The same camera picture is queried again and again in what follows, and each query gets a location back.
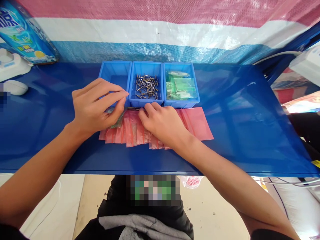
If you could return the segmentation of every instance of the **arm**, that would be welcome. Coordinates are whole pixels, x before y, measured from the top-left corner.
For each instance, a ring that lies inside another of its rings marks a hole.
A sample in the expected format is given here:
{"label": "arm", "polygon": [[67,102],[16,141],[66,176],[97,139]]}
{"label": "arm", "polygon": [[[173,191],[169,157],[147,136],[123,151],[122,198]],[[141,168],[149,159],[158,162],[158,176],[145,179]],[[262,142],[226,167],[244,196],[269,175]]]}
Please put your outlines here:
{"label": "arm", "polygon": [[[26,162],[0,188],[0,223],[20,228],[54,186],[64,167],[93,133],[116,123],[128,95],[120,86],[96,79],[72,92],[75,119],[47,146]],[[118,101],[111,114],[105,109]]]}
{"label": "arm", "polygon": [[174,108],[152,103],[145,109],[148,116],[142,109],[139,112],[145,128],[209,179],[239,212],[250,235],[256,229],[270,229],[299,239],[273,198],[248,174],[189,133]]}

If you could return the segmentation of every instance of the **striped tarpaulin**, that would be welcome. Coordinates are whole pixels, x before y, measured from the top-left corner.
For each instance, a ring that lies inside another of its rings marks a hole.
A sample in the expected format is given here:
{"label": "striped tarpaulin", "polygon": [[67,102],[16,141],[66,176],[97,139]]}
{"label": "striped tarpaulin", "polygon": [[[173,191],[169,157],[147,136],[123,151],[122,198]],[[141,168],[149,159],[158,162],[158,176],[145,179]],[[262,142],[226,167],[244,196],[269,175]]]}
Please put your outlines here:
{"label": "striped tarpaulin", "polygon": [[320,0],[19,0],[61,61],[250,64],[320,20]]}

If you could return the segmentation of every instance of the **white device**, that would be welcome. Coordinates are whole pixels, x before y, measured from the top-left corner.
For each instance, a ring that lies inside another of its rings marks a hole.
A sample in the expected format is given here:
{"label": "white device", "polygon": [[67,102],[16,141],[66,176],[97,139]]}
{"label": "white device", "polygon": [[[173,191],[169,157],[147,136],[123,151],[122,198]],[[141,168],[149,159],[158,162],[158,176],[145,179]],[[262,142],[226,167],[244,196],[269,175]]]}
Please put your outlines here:
{"label": "white device", "polygon": [[28,91],[28,86],[16,80],[8,80],[3,83],[3,90],[10,92],[12,95],[23,95]]}
{"label": "white device", "polygon": [[320,46],[302,52],[291,61],[289,68],[320,86]]}
{"label": "white device", "polygon": [[0,48],[0,82],[15,76],[26,74],[33,65],[17,53]]}

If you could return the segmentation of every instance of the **hand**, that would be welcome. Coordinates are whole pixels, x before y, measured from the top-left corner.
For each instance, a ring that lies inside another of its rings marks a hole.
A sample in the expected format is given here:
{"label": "hand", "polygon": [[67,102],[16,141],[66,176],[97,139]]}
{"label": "hand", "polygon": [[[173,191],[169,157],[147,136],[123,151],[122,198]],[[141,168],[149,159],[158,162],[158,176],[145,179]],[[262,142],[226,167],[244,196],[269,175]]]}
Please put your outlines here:
{"label": "hand", "polygon": [[[98,78],[86,87],[72,92],[75,118],[70,123],[74,129],[90,137],[95,132],[114,125],[124,110],[126,97],[129,95],[118,85]],[[105,110],[118,103],[112,113]]]}
{"label": "hand", "polygon": [[140,108],[139,117],[145,129],[155,135],[166,146],[176,150],[184,146],[193,135],[184,127],[173,107],[161,107],[158,103],[147,103]]}

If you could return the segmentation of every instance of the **gray cloth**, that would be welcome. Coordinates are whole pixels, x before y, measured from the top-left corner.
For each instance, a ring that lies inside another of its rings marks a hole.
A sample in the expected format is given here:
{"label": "gray cloth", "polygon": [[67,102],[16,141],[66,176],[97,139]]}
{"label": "gray cloth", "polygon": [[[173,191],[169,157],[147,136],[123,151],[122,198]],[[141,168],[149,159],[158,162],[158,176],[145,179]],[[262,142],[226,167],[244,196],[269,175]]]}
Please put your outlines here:
{"label": "gray cloth", "polygon": [[99,223],[105,230],[126,226],[119,240],[143,239],[138,232],[144,233],[150,239],[191,240],[184,232],[168,227],[154,217],[147,215],[129,214],[122,216],[99,217]]}

